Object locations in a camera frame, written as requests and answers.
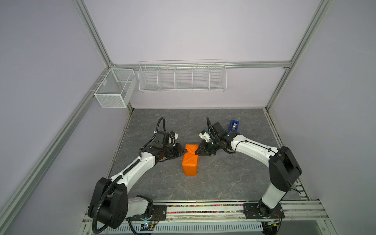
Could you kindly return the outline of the orange wrapping paper sheet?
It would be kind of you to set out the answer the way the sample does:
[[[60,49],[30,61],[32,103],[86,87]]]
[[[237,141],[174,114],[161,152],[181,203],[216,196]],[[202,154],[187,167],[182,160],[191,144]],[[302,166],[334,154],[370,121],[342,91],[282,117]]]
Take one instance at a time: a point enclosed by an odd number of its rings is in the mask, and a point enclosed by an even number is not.
[[[197,176],[199,156],[196,155],[199,145],[186,145],[186,153],[183,156],[182,167],[186,176]]]

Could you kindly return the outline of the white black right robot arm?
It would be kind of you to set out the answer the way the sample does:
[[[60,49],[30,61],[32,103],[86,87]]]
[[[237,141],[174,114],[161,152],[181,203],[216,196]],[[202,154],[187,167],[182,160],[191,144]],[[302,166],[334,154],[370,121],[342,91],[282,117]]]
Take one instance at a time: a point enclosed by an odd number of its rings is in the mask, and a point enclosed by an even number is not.
[[[282,198],[302,174],[292,151],[286,146],[277,148],[258,143],[234,130],[226,132],[219,122],[212,124],[209,118],[206,121],[207,130],[199,134],[202,141],[195,154],[211,156],[219,150],[230,155],[242,153],[267,166],[270,184],[258,202],[257,212],[264,218],[273,215]]]

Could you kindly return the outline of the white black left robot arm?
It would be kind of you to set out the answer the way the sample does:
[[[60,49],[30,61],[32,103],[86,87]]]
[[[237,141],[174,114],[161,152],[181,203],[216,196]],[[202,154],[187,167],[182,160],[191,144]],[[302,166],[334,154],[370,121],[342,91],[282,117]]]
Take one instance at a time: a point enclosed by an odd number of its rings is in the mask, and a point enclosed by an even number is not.
[[[176,159],[186,153],[177,138],[175,132],[167,132],[164,117],[159,118],[153,137],[140,147],[136,159],[112,177],[98,180],[88,209],[94,234],[100,234],[108,227],[115,229],[124,220],[130,222],[134,216],[146,220],[153,217],[152,199],[141,195],[129,198],[128,194],[157,163]]]

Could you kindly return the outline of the blue tape dispenser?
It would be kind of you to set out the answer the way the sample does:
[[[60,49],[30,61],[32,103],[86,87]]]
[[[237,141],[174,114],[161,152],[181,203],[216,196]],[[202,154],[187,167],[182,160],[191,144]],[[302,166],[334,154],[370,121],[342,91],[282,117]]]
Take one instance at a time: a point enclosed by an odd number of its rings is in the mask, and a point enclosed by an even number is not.
[[[238,128],[239,128],[239,121],[237,120],[231,120],[230,121],[230,125],[229,125],[229,128],[228,128],[228,132],[231,132],[231,131],[235,131],[235,132],[238,132]]]

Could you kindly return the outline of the white mesh side basket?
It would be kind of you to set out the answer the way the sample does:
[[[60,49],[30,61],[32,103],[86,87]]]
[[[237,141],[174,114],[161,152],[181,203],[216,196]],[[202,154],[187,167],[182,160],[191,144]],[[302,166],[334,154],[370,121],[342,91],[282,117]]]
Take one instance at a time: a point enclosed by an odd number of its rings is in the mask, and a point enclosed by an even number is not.
[[[94,95],[102,108],[127,108],[136,85],[133,69],[110,69]]]

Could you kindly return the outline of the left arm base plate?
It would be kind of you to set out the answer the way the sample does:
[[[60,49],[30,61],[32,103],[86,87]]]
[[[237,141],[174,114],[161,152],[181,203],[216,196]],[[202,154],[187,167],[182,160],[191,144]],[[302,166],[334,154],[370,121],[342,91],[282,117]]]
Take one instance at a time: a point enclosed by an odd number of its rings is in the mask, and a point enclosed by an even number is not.
[[[167,215],[166,204],[153,204],[148,206],[146,212],[130,217],[131,221],[165,221]]]

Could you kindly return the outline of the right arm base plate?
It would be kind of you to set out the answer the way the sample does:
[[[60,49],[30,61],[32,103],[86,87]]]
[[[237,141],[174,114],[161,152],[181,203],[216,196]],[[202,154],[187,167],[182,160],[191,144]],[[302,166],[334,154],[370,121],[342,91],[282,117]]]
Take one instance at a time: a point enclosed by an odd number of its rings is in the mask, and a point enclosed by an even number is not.
[[[270,209],[264,204],[244,203],[243,213],[246,219],[283,219],[285,218],[282,204],[279,203],[275,208]]]

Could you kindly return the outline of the aluminium front rail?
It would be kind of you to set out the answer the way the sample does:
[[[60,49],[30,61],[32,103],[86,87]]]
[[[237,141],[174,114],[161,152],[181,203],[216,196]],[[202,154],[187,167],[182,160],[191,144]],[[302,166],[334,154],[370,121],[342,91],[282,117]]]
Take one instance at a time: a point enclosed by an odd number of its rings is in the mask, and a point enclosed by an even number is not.
[[[154,205],[166,205],[166,210],[158,216],[164,217],[163,223],[195,222],[244,222],[246,218],[244,204],[248,200],[155,200]],[[283,201],[282,210],[285,221],[329,220],[320,201]]]

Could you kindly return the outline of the aluminium corner frame post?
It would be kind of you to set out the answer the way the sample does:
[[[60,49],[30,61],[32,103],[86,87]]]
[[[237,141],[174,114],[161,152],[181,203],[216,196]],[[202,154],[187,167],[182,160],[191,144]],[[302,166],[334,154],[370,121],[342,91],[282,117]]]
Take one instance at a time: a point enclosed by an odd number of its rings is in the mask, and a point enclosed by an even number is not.
[[[112,68],[114,64],[112,63],[109,54],[104,46],[104,43],[99,35],[99,32],[97,31],[97,28],[95,26],[95,23],[89,13],[89,10],[85,4],[85,1],[82,0],[72,0],[72,3],[79,15],[79,18],[81,19],[87,33],[89,34],[89,37],[91,38],[92,42],[94,43],[94,46],[101,57],[104,65],[107,68]]]

